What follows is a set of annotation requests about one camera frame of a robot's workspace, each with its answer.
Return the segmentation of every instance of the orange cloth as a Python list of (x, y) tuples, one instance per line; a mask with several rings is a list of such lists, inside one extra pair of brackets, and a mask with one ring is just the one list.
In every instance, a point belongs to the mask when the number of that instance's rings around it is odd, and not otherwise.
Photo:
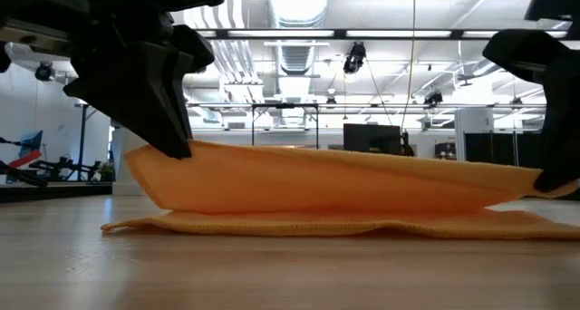
[(146, 193), (169, 214), (104, 225), (200, 234), (351, 235), (394, 228), (430, 237), (578, 238), (580, 227), (485, 209), (533, 189), (539, 170), (332, 150), (192, 141), (174, 160), (151, 146), (126, 154)]

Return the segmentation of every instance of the orange towel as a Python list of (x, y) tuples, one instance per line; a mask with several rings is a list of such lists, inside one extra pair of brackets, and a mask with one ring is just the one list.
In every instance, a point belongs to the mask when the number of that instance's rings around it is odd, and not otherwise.
[(126, 154), (157, 217), (104, 225), (153, 225), (199, 234), (338, 236), (394, 228), (430, 237), (579, 238), (580, 228), (521, 211), (485, 209), (533, 189), (539, 170), (332, 150), (191, 142), (174, 160), (151, 146)]

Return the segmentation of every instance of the wooden table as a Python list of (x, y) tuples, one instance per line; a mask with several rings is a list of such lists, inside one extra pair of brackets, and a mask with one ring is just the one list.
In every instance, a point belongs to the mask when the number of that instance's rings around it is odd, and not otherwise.
[[(580, 224), (580, 203), (509, 204)], [(0, 309), (580, 309), (580, 243), (102, 235), (145, 198), (0, 205)]]

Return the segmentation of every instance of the wall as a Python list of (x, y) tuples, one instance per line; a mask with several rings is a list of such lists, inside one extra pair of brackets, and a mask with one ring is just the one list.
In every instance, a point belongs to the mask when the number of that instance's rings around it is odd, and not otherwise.
[[(43, 130), (42, 160), (57, 161), (70, 156), (78, 161), (82, 109), (67, 97), (58, 82), (39, 82), (30, 71), (12, 64), (0, 73), (0, 137), (20, 140), (21, 136)], [(83, 163), (107, 159), (111, 120), (97, 111), (86, 122)], [(17, 158), (19, 147), (0, 144), (0, 160)]]
[[(251, 145), (251, 131), (194, 131), (194, 140), (233, 145)], [(315, 145), (314, 131), (269, 131), (256, 132), (256, 145)], [(343, 144), (341, 131), (321, 131), (320, 148), (328, 149), (329, 144)], [(434, 158), (435, 144), (455, 141), (454, 131), (409, 132), (409, 144), (415, 145), (417, 157)]]

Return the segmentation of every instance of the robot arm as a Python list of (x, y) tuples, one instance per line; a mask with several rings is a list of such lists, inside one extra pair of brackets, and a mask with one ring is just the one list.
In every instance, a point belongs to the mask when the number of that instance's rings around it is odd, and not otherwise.
[[(190, 157), (181, 81), (214, 61), (209, 43), (169, 12), (224, 0), (0, 0), (0, 42), (71, 58), (78, 97), (166, 155)], [(0, 72), (10, 59), (0, 49)]]

